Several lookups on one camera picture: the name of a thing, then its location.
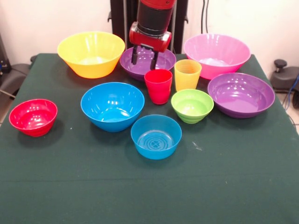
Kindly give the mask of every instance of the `bowl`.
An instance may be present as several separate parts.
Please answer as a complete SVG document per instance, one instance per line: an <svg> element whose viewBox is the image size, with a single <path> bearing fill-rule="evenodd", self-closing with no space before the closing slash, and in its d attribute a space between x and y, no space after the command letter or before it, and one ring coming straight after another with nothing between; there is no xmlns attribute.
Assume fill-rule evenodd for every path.
<svg viewBox="0 0 299 224"><path fill-rule="evenodd" d="M107 132L120 132L138 118L144 107L139 89L126 83L104 83L88 90L81 109L89 120Z"/></svg>
<svg viewBox="0 0 299 224"><path fill-rule="evenodd" d="M196 124L212 111L214 101L203 91L187 89L176 92L171 105L183 122Z"/></svg>
<svg viewBox="0 0 299 224"><path fill-rule="evenodd" d="M189 38L184 44L189 59L202 65L200 77L213 79L237 71L251 56L249 47L228 35L201 34Z"/></svg>
<svg viewBox="0 0 299 224"><path fill-rule="evenodd" d="M150 71L150 63L154 57L154 52L138 46L136 65L131 63L132 53L133 48L126 50L120 58L120 64L132 78L144 82L144 75ZM166 50L164 53L159 53L156 69L171 70L176 61L176 56L170 50Z"/></svg>
<svg viewBox="0 0 299 224"><path fill-rule="evenodd" d="M84 32L67 37L60 42L58 55L79 76L101 78L116 67L125 42L106 32Z"/></svg>
<svg viewBox="0 0 299 224"><path fill-rule="evenodd" d="M227 73L212 79L208 93L218 108L233 118L251 118L267 110L275 100L271 86L243 73Z"/></svg>
<svg viewBox="0 0 299 224"><path fill-rule="evenodd" d="M175 152L182 138L182 129L174 119L153 114L133 124L131 138L142 156L162 160Z"/></svg>
<svg viewBox="0 0 299 224"><path fill-rule="evenodd" d="M52 128L57 113L52 101L32 99L17 105L9 114L9 122L26 135L40 137Z"/></svg>

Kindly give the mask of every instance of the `cup rim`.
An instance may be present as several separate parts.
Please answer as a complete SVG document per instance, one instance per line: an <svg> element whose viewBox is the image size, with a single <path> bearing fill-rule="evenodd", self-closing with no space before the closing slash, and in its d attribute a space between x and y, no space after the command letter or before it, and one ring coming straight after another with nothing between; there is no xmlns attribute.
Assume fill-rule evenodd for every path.
<svg viewBox="0 0 299 224"><path fill-rule="evenodd" d="M170 74L171 77L170 77L169 79L167 79L166 81L163 81L163 82L151 82L151 81L149 81L149 80L146 79L146 76L147 76L149 73L152 73L153 71L157 71L157 70L163 70L163 71L167 72L168 74ZM151 70L151 71L148 71L147 73L145 73L145 75L144 75L144 81L145 81L146 83L151 83L151 84L163 84L163 83L167 83L167 82L169 82L170 80L172 80L172 78L173 78L173 74L172 74L172 72L169 71L169 70L167 70L167 69L155 69L155 70Z"/></svg>
<svg viewBox="0 0 299 224"><path fill-rule="evenodd" d="M199 65L199 69L196 72L193 72L193 73L182 72L180 69L177 68L177 66L178 66L179 63L184 63L184 62L192 62L194 64L197 64L197 65ZM195 61L195 60L192 60L192 59L182 59L182 60L177 61L174 64L174 71L178 71L178 72L184 73L186 75L194 75L194 74L196 74L198 72L200 73L202 71L202 65L198 61Z"/></svg>

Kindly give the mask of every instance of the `green tablecloth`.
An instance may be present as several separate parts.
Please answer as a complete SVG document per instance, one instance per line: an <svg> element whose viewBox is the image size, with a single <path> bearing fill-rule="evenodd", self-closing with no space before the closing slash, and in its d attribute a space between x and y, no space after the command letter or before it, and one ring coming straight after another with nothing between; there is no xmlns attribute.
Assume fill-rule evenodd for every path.
<svg viewBox="0 0 299 224"><path fill-rule="evenodd" d="M266 80L254 56L240 71ZM89 122L81 97L109 81L140 88L141 116L179 122L183 138L173 156L147 160L130 128L106 133ZM200 79L198 88L205 87ZM119 65L106 78L87 80L56 54L37 57L13 106L32 98L53 100L58 117L40 138L18 132L8 118L0 128L1 224L299 223L299 137L278 99L252 119L214 108L188 125L170 103L152 104L145 84Z"/></svg>

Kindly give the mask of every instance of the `floor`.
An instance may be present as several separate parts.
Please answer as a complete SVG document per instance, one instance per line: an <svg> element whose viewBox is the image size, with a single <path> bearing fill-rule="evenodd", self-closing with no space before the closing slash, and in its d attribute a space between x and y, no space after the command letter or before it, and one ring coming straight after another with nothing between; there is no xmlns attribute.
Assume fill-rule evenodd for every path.
<svg viewBox="0 0 299 224"><path fill-rule="evenodd" d="M284 98L285 98L285 94L277 94L280 102L282 103ZM1 102L1 107L0 107L0 126L4 120L4 118L6 117L9 108L11 107L13 100L11 100L10 98L7 98L6 102ZM299 134L299 110L296 110L293 108L292 103L290 103L290 107L287 109L287 114L293 119L296 125L296 129L297 129L297 133Z"/></svg>

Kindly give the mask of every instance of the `plastic cup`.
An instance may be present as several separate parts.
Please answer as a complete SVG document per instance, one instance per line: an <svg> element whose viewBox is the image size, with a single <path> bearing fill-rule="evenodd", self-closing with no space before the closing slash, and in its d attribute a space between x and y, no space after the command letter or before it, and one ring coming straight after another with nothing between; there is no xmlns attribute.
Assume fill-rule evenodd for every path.
<svg viewBox="0 0 299 224"><path fill-rule="evenodd" d="M165 69L149 71L144 76L149 97L154 104L166 104L171 91L172 72Z"/></svg>
<svg viewBox="0 0 299 224"><path fill-rule="evenodd" d="M201 69L201 64L194 60L184 59L176 62L174 65L176 90L196 89Z"/></svg>

